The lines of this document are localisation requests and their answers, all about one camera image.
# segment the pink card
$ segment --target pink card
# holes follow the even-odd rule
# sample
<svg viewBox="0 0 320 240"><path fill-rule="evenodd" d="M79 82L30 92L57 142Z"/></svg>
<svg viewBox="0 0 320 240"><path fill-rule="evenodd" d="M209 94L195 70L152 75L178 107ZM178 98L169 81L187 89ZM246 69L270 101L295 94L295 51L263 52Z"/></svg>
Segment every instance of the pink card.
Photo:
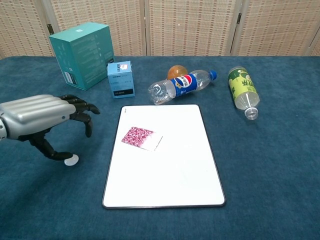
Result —
<svg viewBox="0 0 320 240"><path fill-rule="evenodd" d="M162 137L157 132L133 126L121 142L141 149L155 151Z"/></svg>

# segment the light blue box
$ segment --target light blue box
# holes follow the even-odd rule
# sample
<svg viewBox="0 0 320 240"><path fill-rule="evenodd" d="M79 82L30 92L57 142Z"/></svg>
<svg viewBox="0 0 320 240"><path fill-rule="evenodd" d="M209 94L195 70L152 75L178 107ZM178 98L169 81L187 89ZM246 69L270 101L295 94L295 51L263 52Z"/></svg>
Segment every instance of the light blue box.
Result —
<svg viewBox="0 0 320 240"><path fill-rule="evenodd" d="M110 63L108 65L108 80L114 99L135 96L134 77L130 61Z"/></svg>
<svg viewBox="0 0 320 240"><path fill-rule="evenodd" d="M87 22L49 39L67 84L88 90L108 76L115 58L108 25Z"/></svg>

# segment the teal cardboard box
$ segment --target teal cardboard box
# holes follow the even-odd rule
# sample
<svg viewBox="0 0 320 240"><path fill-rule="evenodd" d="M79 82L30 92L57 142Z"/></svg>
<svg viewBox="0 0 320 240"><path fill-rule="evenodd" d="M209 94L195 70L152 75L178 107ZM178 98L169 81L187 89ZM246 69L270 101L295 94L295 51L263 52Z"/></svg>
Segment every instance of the teal cardboard box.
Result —
<svg viewBox="0 0 320 240"><path fill-rule="evenodd" d="M87 22L49 36L67 84L88 90L108 76L114 49L108 25Z"/></svg>
<svg viewBox="0 0 320 240"><path fill-rule="evenodd" d="M108 65L108 80L114 99L135 96L134 77L130 61L110 63Z"/></svg>

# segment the silver robotic hand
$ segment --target silver robotic hand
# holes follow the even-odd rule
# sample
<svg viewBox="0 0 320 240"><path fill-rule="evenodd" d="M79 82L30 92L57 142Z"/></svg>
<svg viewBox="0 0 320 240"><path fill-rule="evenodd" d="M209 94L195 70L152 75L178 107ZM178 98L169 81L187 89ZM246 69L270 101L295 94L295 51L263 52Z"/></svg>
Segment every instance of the silver robotic hand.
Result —
<svg viewBox="0 0 320 240"><path fill-rule="evenodd" d="M4 139L29 141L49 159L70 159L72 153L56 152L45 135L56 125L76 120L84 123L85 135L91 137L93 123L84 111L100 114L95 105L73 95L36 95L4 102L0 104L0 142Z"/></svg>

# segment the green bottle label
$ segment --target green bottle label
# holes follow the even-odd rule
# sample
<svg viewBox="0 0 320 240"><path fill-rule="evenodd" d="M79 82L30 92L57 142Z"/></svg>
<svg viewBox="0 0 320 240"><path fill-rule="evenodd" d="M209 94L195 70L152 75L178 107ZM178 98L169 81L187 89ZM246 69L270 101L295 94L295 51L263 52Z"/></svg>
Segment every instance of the green bottle label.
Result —
<svg viewBox="0 0 320 240"><path fill-rule="evenodd" d="M239 67L230 72L228 79L233 100L236 100L240 94L246 92L257 93L247 70L243 67Z"/></svg>

